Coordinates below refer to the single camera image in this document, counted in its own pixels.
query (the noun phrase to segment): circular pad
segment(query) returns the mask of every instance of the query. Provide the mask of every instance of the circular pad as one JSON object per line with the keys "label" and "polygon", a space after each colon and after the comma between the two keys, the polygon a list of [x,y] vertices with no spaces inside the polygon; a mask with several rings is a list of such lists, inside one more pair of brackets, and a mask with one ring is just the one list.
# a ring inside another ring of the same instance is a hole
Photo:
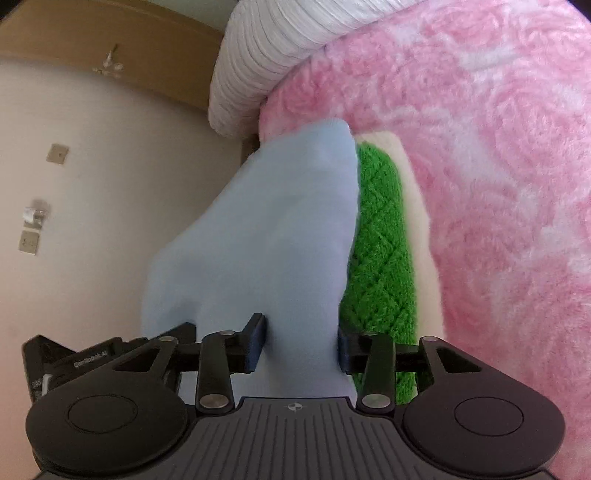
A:
{"label": "circular pad", "polygon": [[64,384],[31,407],[27,436],[43,465],[68,475],[121,475],[183,436],[187,409],[161,380],[136,372],[95,380]]}
{"label": "circular pad", "polygon": [[470,398],[456,407],[456,420],[472,433],[500,437],[516,431],[523,414],[510,401],[495,397]]}
{"label": "circular pad", "polygon": [[550,400],[496,371],[446,374],[408,404],[402,425],[436,465],[487,478],[536,471],[554,457],[565,428]]}
{"label": "circular pad", "polygon": [[138,407],[133,400],[117,395],[96,395],[78,400],[70,408],[71,424],[88,433],[109,433],[135,420]]}

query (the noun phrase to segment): cabinet door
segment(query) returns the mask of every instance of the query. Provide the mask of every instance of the cabinet door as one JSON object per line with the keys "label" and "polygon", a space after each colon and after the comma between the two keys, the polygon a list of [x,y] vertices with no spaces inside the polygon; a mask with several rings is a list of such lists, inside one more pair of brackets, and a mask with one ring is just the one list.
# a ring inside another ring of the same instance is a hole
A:
{"label": "cabinet door", "polygon": [[207,109],[222,36],[142,0],[25,0],[0,24],[0,55],[94,71]]}

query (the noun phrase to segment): wall plate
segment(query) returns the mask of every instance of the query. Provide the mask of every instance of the wall plate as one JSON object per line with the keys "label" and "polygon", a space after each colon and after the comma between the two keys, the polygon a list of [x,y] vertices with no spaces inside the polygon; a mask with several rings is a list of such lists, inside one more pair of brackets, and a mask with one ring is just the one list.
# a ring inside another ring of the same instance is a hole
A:
{"label": "wall plate", "polygon": [[47,154],[47,161],[63,165],[66,161],[66,156],[68,155],[69,151],[70,147],[54,143]]}
{"label": "wall plate", "polygon": [[39,233],[24,230],[21,234],[21,242],[18,244],[18,249],[26,254],[36,255],[38,246]]}

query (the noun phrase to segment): metal screw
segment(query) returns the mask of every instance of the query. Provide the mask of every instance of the metal screw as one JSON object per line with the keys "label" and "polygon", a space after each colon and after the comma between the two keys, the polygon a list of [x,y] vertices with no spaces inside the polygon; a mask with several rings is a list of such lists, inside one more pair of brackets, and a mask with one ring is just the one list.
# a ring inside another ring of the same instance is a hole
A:
{"label": "metal screw", "polygon": [[361,400],[361,403],[365,405],[367,408],[386,408],[390,405],[390,399],[386,395],[382,395],[381,393],[372,393],[370,395],[366,395]]}
{"label": "metal screw", "polygon": [[218,393],[210,393],[209,395],[204,395],[199,400],[199,403],[204,408],[224,408],[226,405],[230,403],[228,397],[225,395],[220,395]]}

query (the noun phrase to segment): bed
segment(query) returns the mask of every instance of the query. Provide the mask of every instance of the bed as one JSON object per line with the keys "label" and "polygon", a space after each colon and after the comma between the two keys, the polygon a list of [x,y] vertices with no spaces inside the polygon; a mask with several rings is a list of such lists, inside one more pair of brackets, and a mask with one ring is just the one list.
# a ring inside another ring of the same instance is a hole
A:
{"label": "bed", "polygon": [[332,117],[399,136],[447,340],[553,400],[553,472],[588,480],[591,24],[566,0],[351,3],[242,0],[210,123],[261,142]]}

